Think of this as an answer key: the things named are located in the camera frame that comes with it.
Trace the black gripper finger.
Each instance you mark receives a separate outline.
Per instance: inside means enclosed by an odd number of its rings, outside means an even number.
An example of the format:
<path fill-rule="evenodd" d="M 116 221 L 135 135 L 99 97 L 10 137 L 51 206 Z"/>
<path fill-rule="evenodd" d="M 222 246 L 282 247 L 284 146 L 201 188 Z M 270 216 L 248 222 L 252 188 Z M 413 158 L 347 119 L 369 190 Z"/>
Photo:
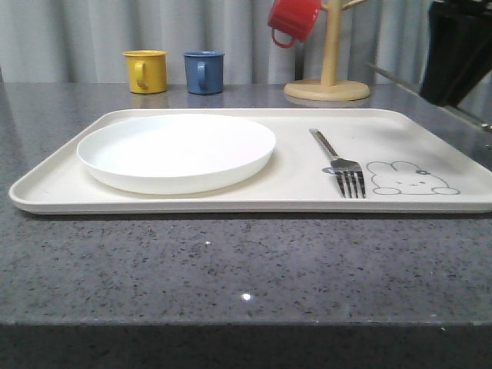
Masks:
<path fill-rule="evenodd" d="M 456 106 L 491 71 L 491 2 L 433 1 L 420 96 Z"/>

